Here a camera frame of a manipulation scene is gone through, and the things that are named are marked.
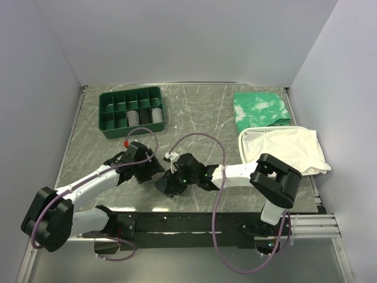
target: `gray marble tabletop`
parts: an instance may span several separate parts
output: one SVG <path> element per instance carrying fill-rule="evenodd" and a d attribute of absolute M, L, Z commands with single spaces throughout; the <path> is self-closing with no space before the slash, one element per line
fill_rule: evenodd
<path fill-rule="evenodd" d="M 124 138 L 106 139 L 98 129 L 98 96 L 106 91 L 118 91 L 145 87 L 144 85 L 92 85 L 85 90 L 85 97 L 63 164 L 58 186 L 70 184 L 97 169 L 105 160 L 125 150 Z M 226 148 L 226 163 L 241 163 L 238 148 L 238 132 L 234 122 L 233 95 L 236 92 L 277 93 L 287 105 L 283 88 L 251 87 L 243 85 L 213 84 L 166 84 L 159 85 L 163 94 L 167 125 L 157 133 L 159 149 L 157 158 L 165 169 L 169 164 L 163 156 L 181 136 L 192 132 L 209 133 L 218 138 Z M 154 139 L 148 135 L 134 139 L 154 148 Z M 189 137 L 178 145 L 180 154 L 190 152 L 204 164 L 221 163 L 222 153 L 214 141 L 202 137 Z M 118 187 L 110 189 L 87 203 L 81 210 L 95 205 L 105 205 L 117 211 L 171 211 L 211 212 L 217 192 L 206 192 L 190 186 L 182 195 L 172 199 L 165 197 L 152 181 L 138 185 L 132 178 Z M 260 212 L 265 198 L 253 187 L 225 189 L 219 206 L 221 212 Z M 292 212 L 317 212 L 313 187 L 304 177 L 297 193 Z"/>

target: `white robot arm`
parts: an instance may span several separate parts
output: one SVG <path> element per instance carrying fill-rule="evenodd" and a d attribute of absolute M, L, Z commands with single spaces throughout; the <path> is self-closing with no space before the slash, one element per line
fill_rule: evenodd
<path fill-rule="evenodd" d="M 157 172 L 164 172 L 156 158 L 143 164 L 122 166 L 138 160 L 145 160 L 153 152 L 145 145 L 132 142 L 126 152 L 107 160 L 88 176 L 57 190 L 45 187 L 37 193 L 22 223 L 21 229 L 29 236 L 42 210 L 50 201 L 67 190 L 59 202 L 43 217 L 38 226 L 35 240 L 48 251 L 55 251 L 72 236 L 91 231 L 114 234 L 118 229 L 117 214 L 105 206 L 96 206 L 91 210 L 77 212 L 88 200 L 98 194 L 130 180 L 133 176 L 139 183 L 150 180 Z M 222 165 L 205 166 L 190 153 L 167 153 L 165 161 L 171 163 L 171 169 L 156 183 L 156 188 L 166 196 L 173 197 L 187 189 L 188 185 L 197 184 L 204 190 L 219 190 L 224 167 Z M 276 173 L 275 180 L 269 176 Z M 237 164 L 225 167 L 224 187 L 254 186 L 267 201 L 264 204 L 261 220 L 276 225 L 285 209 L 293 206 L 301 174 L 281 162 L 279 159 L 263 154 L 256 163 Z"/>

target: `white wall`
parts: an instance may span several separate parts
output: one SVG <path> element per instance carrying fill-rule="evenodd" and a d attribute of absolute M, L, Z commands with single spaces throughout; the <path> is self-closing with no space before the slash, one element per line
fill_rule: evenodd
<path fill-rule="evenodd" d="M 290 86 L 336 0 L 35 0 L 81 85 Z"/>
<path fill-rule="evenodd" d="M 21 222 L 53 187 L 80 86 L 32 0 L 0 2 L 0 282 L 15 282 L 28 237 Z"/>
<path fill-rule="evenodd" d="M 318 179 L 358 282 L 376 282 L 377 2 L 339 0 L 289 91 L 333 171 Z"/>

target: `green tie-dye cloth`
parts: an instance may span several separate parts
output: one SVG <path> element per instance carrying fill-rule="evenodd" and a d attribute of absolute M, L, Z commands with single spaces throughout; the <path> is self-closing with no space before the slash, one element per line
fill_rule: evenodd
<path fill-rule="evenodd" d="M 288 126 L 290 115 L 276 93 L 235 93 L 234 116 L 238 132 L 251 127 Z"/>

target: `green tray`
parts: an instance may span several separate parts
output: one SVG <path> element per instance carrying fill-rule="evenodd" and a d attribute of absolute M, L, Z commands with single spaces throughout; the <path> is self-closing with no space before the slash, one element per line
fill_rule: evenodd
<path fill-rule="evenodd" d="M 102 93 L 100 95 L 98 111 L 98 127 L 108 139 L 125 137 L 131 130 L 137 128 L 128 127 L 127 111 L 136 110 L 139 112 L 142 109 L 147 109 L 151 114 L 154 108 L 162 109 L 163 121 L 161 123 L 143 124 L 138 127 L 145 127 L 153 132 L 163 131 L 166 118 L 159 87 Z M 147 131 L 140 130 L 136 131 L 134 134 L 145 133 L 147 133 Z"/>

